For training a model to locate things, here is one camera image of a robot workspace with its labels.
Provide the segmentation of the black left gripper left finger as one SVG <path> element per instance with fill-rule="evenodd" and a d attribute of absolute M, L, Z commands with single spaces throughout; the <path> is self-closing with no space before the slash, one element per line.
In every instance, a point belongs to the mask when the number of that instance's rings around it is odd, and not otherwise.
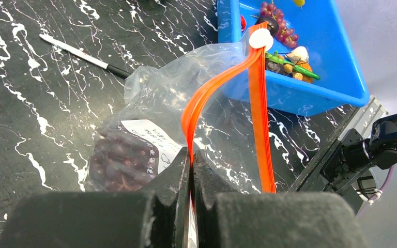
<path fill-rule="evenodd" d="M 189 153 L 128 192 L 56 192 L 22 200 L 0 247 L 187 247 Z"/>

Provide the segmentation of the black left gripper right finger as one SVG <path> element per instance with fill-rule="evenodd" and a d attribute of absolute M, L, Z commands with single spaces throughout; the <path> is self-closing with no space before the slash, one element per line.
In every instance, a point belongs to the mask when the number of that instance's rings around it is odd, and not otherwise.
<path fill-rule="evenodd" d="M 193 157 L 199 247 L 367 247 L 351 206 L 333 193 L 242 194 Z"/>

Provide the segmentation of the dark purple grape bunch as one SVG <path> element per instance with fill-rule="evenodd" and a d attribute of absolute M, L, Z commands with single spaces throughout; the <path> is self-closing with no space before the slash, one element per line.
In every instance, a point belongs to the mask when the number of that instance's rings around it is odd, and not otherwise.
<path fill-rule="evenodd" d="M 159 175 L 160 149 L 125 129 L 97 129 L 87 185 L 95 191 L 137 191 Z"/>

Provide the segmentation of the clear zip top bag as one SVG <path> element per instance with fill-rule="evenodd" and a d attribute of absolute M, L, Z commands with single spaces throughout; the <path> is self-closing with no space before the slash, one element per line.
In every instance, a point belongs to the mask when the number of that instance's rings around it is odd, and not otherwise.
<path fill-rule="evenodd" d="M 275 193 L 265 89 L 266 24 L 234 43 L 204 45 L 162 68 L 139 67 L 126 80 L 126 106 L 101 128 L 125 129 L 160 149 L 161 174 L 187 148 L 243 193 Z M 223 85 L 248 73 L 250 102 L 228 98 Z"/>

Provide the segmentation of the light purple grape bunch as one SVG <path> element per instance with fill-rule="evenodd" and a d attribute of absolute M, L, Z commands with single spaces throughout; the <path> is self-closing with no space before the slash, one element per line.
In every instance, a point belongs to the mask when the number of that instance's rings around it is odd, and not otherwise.
<path fill-rule="evenodd" d="M 291 28 L 287 21 L 284 19 L 284 12 L 278 8 L 273 1 L 262 2 L 260 8 L 260 16 L 268 15 L 273 17 L 279 24 L 279 31 L 276 37 L 278 42 L 289 49 L 295 49 L 298 46 L 299 36 L 295 33 L 295 30 Z"/>

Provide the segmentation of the red strawberry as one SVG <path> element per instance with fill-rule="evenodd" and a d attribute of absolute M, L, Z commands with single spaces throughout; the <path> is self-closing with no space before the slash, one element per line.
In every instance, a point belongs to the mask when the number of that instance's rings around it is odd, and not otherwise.
<path fill-rule="evenodd" d="M 247 23 L 243 15 L 240 16 L 241 32 L 243 33 L 246 29 Z"/>

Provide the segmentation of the dark plum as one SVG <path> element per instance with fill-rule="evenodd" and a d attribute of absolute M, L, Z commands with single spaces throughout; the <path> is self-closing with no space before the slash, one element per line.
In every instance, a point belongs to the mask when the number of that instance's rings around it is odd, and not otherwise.
<path fill-rule="evenodd" d="M 261 15 L 255 22 L 255 24 L 267 23 L 267 29 L 273 37 L 276 37 L 279 31 L 278 22 L 271 16 Z"/>

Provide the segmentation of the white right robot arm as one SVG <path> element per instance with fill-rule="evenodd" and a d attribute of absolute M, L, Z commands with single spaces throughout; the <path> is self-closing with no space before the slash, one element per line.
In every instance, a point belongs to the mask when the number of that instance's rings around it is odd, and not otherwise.
<path fill-rule="evenodd" d="M 326 180 L 322 191 L 343 195 L 352 183 L 357 182 L 357 195 L 372 205 L 383 194 L 396 164 L 397 114 L 394 114 L 374 121 L 370 137 L 360 135 L 348 143 L 338 143 L 328 160 L 321 163 L 319 173 Z M 388 170 L 385 182 L 379 189 L 362 186 L 366 180 L 363 174 L 372 167 Z"/>

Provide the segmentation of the black white marker pen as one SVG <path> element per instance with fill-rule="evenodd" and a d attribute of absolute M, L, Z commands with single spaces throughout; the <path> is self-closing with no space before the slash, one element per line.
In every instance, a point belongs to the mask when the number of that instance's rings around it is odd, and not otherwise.
<path fill-rule="evenodd" d="M 111 64 L 105 63 L 105 62 L 103 62 L 103 61 L 101 61 L 101 60 L 99 60 L 99 59 L 97 59 L 95 57 L 92 57 L 92 56 L 84 53 L 83 51 L 80 51 L 77 48 L 74 48 L 74 47 L 72 47 L 72 46 L 70 46 L 70 45 L 68 45 L 68 44 L 66 44 L 66 43 L 64 43 L 62 41 L 54 39 L 50 35 L 40 34 L 39 37 L 41 39 L 43 39 L 44 41 L 46 41 L 46 42 L 48 42 L 48 43 L 50 43 L 50 44 L 62 49 L 62 50 L 65 50 L 65 51 L 67 51 L 67 52 L 69 52 L 69 53 L 71 53 L 71 54 L 73 54 L 73 55 L 75 55 L 75 56 L 77 56 L 77 57 L 79 57 L 79 58 L 81 58 L 83 60 L 86 60 L 86 61 L 88 61 L 88 62 L 90 62 L 90 63 L 92 63 L 92 64 L 94 64 L 94 65 L 96 65 L 96 66 L 98 66 L 98 67 L 100 67 L 100 68 L 112 73 L 112 74 L 114 74 L 115 76 L 117 76 L 119 78 L 126 79 L 127 77 L 129 77 L 131 75 L 130 72 L 127 72 L 127 71 L 125 71 L 125 70 L 123 70 L 121 68 L 115 67 L 115 66 L 113 66 Z"/>

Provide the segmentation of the dark mangosteen green leaves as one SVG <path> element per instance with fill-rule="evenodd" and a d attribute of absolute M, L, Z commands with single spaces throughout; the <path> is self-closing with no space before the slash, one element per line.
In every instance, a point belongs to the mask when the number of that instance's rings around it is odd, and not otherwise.
<path fill-rule="evenodd" d="M 277 74 L 285 75 L 283 65 L 275 63 L 267 58 L 265 59 L 265 69 Z"/>

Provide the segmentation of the brown peanut cluster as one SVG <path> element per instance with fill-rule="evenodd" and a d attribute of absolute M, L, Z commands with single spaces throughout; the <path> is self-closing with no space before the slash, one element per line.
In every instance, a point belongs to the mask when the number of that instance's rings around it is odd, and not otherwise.
<path fill-rule="evenodd" d="M 292 65 L 284 64 L 283 70 L 284 70 L 285 76 L 292 77 L 292 78 L 300 80 L 300 81 L 303 80 L 303 74 L 301 74 L 300 72 L 297 72 Z"/>

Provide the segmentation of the white garlic bulb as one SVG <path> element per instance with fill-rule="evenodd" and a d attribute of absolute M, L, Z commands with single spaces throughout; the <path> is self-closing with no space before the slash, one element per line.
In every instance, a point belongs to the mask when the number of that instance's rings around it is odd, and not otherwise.
<path fill-rule="evenodd" d="M 297 63 L 297 62 L 305 62 L 308 63 L 309 62 L 309 54 L 308 54 L 308 50 L 306 47 L 304 46 L 299 46 L 296 47 L 295 49 L 293 49 L 291 52 L 286 53 L 285 57 L 293 62 L 293 63 Z"/>

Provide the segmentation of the blue plastic bin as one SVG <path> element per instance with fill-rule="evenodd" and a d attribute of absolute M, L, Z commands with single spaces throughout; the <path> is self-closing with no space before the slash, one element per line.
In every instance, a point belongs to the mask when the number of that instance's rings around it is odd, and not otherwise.
<path fill-rule="evenodd" d="M 218 42 L 238 42 L 241 19 L 245 33 L 253 26 L 264 1 L 216 1 Z M 307 48 L 309 65 L 320 80 L 310 84 L 270 71 L 265 72 L 268 107 L 302 116 L 312 116 L 341 105 L 365 106 L 370 99 L 335 1 L 274 1 L 283 10 L 288 26 L 295 29 L 299 46 Z M 223 85 L 230 99 L 250 102 L 248 73 Z"/>

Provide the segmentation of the aluminium frame rail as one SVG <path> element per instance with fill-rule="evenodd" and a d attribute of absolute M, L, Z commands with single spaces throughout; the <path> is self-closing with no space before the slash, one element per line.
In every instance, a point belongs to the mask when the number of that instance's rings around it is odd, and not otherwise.
<path fill-rule="evenodd" d="M 319 170 L 323 167 L 323 163 L 332 156 L 338 142 L 345 142 L 349 130 L 355 129 L 363 138 L 367 138 L 370 136 L 373 122 L 386 117 L 388 114 L 389 112 L 374 96 L 371 96 L 366 106 L 352 109 L 339 121 L 338 126 L 329 134 L 326 141 L 320 146 L 314 157 L 309 160 L 307 166 L 288 191 L 300 191 L 305 187 L 308 180 L 319 179 Z"/>

